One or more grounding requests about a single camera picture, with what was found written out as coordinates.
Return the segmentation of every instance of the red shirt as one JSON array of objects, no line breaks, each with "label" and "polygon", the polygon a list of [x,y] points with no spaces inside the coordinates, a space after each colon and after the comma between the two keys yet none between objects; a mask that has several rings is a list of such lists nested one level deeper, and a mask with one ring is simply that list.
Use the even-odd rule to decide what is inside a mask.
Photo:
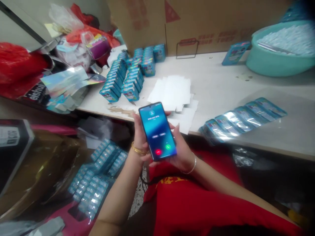
[{"label": "red shirt", "polygon": [[[222,152],[194,152],[203,161],[225,177],[242,185],[232,159]],[[154,235],[167,236],[172,232],[189,232],[188,235],[208,235],[214,226],[263,226],[285,235],[301,235],[302,230],[287,220],[246,200],[205,190],[193,181],[172,177],[180,171],[168,162],[149,170],[150,180],[169,175],[157,184],[150,185],[144,202],[157,198]]]}]

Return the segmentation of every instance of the woman's left hand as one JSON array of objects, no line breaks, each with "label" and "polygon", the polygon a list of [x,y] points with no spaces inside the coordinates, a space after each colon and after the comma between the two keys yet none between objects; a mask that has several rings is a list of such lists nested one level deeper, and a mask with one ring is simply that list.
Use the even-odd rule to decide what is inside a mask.
[{"label": "woman's left hand", "polygon": [[[166,116],[170,115],[170,111],[165,112]],[[147,143],[147,137],[145,135],[141,118],[137,114],[133,113],[133,117],[135,120],[135,140],[134,140],[134,147],[137,149],[140,149],[144,152],[147,152],[149,150],[149,145]]]}]

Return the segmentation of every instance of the teal plastic basin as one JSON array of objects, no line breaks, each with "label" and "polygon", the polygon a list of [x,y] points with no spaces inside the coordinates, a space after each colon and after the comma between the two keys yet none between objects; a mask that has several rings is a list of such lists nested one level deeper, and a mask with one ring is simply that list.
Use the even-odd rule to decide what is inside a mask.
[{"label": "teal plastic basin", "polygon": [[293,25],[313,24],[312,21],[291,21],[272,25],[259,30],[252,35],[252,49],[248,55],[246,65],[252,71],[266,76],[283,77],[302,73],[315,66],[315,56],[296,56],[272,52],[258,46],[257,40],[271,32]]},{"label": "teal plastic basin", "polygon": [[117,29],[117,30],[113,33],[113,36],[118,39],[118,41],[120,42],[121,45],[124,45],[124,44],[125,44],[124,40],[122,39],[122,36],[121,36],[121,34],[120,34],[119,29]]}]

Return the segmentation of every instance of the incoming call screen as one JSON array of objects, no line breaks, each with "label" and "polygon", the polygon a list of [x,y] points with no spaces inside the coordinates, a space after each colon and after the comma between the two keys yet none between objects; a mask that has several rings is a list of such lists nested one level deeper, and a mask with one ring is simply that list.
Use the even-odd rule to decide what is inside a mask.
[{"label": "incoming call screen", "polygon": [[139,110],[144,131],[154,161],[176,155],[173,135],[161,103],[152,104]]}]

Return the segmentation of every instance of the white table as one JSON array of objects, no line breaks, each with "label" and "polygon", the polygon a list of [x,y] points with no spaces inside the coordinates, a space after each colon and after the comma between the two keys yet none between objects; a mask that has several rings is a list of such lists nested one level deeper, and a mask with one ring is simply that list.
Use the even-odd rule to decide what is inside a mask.
[{"label": "white table", "polygon": [[258,75],[245,65],[248,53],[235,66],[221,65],[225,52],[199,54],[192,59],[167,57],[164,63],[156,64],[154,77],[145,78],[139,101],[130,103],[121,96],[111,104],[99,94],[103,84],[98,84],[77,109],[133,121],[132,112],[149,104],[147,98],[158,78],[180,75],[191,79],[191,93],[199,101],[190,134],[200,135],[198,129],[205,121],[263,96],[289,115],[231,142],[315,161],[315,70],[286,78]]}]

